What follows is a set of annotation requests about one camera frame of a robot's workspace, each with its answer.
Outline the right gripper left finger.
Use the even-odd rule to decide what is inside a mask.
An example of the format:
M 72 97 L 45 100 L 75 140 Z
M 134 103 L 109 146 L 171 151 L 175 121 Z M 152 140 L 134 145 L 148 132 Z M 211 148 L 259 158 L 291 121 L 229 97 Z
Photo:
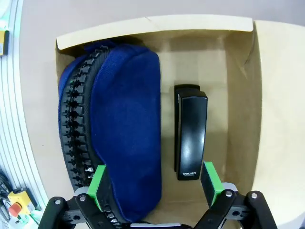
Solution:
M 82 223 L 90 229 L 130 227 L 131 222 L 123 218 L 116 203 L 105 165 L 99 165 L 90 185 L 77 189 L 70 200 L 50 198 L 38 228 L 74 229 Z

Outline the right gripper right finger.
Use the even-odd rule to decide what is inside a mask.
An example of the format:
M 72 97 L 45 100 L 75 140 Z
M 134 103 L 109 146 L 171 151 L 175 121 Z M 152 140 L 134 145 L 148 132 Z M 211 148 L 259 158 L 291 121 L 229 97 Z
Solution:
M 231 188 L 224 188 L 212 162 L 204 162 L 201 184 L 209 206 L 195 225 L 196 229 L 221 229 L 227 220 L 237 221 L 242 229 L 276 229 L 277 225 L 259 191 L 245 196 Z

